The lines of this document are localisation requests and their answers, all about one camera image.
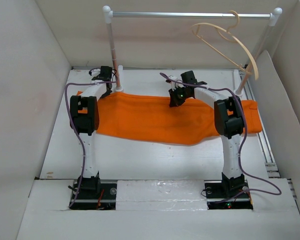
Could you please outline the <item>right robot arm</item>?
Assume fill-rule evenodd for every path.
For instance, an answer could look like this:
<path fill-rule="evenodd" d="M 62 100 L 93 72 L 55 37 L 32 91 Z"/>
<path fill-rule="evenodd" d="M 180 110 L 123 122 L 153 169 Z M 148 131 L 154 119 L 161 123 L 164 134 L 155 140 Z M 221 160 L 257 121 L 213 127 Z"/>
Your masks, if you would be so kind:
<path fill-rule="evenodd" d="M 214 126 L 221 136 L 224 164 L 221 182 L 205 184 L 206 198 L 228 199 L 240 193 L 246 182 L 239 164 L 240 142 L 245 128 L 239 97 L 225 96 L 219 89 L 213 90 L 205 82 L 198 82 L 193 71 L 182 73 L 181 80 L 163 73 L 161 76 L 171 84 L 170 107 L 181 106 L 186 99 L 194 98 L 214 111 Z"/>

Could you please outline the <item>orange trousers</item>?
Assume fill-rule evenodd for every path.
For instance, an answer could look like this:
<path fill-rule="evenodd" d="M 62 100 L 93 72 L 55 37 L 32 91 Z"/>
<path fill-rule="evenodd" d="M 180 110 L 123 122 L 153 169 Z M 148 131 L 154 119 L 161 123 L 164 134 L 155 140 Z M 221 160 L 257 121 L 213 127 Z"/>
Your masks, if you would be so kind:
<path fill-rule="evenodd" d="M 219 136 L 214 109 L 197 99 L 170 107 L 169 97 L 116 92 L 98 100 L 98 134 L 135 141 L 195 145 Z"/>

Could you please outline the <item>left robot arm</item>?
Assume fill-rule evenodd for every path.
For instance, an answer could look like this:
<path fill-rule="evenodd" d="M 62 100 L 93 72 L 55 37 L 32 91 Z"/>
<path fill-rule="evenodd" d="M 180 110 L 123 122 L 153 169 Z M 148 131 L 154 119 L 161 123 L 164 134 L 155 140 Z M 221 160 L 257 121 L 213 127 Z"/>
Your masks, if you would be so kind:
<path fill-rule="evenodd" d="M 92 79 L 87 88 L 70 97 L 70 126 L 82 146 L 83 163 L 81 175 L 74 187 L 79 197 L 98 198 L 101 195 L 99 171 L 95 159 L 94 140 L 99 128 L 98 100 L 112 93 L 112 67 L 101 66 L 88 73 Z"/>

